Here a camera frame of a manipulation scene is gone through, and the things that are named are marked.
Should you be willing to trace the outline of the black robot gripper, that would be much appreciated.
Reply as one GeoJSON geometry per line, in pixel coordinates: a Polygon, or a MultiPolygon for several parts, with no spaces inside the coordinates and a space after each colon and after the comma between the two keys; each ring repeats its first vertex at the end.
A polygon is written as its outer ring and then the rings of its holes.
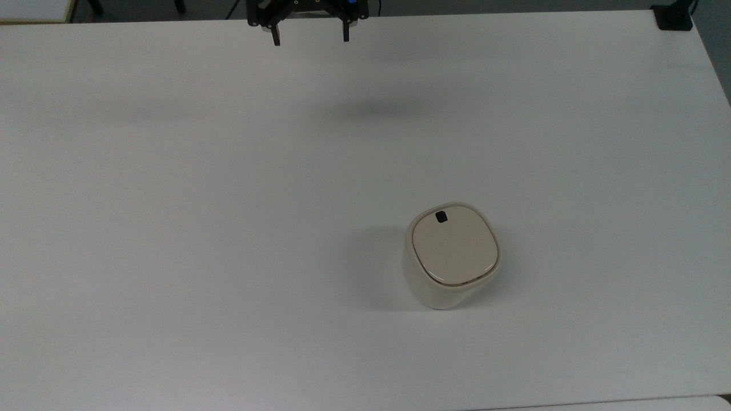
{"type": "Polygon", "coordinates": [[[350,41],[350,28],[369,18],[368,2],[358,1],[257,1],[246,2],[246,18],[251,27],[261,27],[272,35],[275,46],[281,45],[278,23],[291,13],[323,11],[342,22],[344,42],[350,41]]]}

